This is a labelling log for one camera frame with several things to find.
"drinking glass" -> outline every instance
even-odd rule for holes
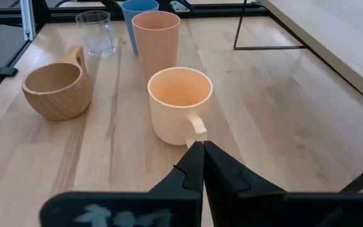
[[[90,55],[106,57],[116,48],[110,29],[110,14],[104,11],[88,11],[75,17],[76,23],[84,30],[84,43]]]

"wood grain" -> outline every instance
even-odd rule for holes
[[[244,44],[296,42],[266,18],[247,19]],[[178,66],[205,72],[214,85],[202,116],[208,138],[286,190],[340,190],[363,172],[363,96],[308,50],[233,51],[237,23],[180,24]],[[15,65],[18,75],[0,85],[0,226],[37,226],[41,203],[67,190],[147,191],[186,152],[155,135],[124,23],[112,31],[115,55],[86,59],[93,99],[75,119],[46,120],[20,91],[31,70],[82,43],[74,23],[45,25]],[[202,217],[212,226],[207,201]]]
[[[363,0],[262,3],[363,94]]]

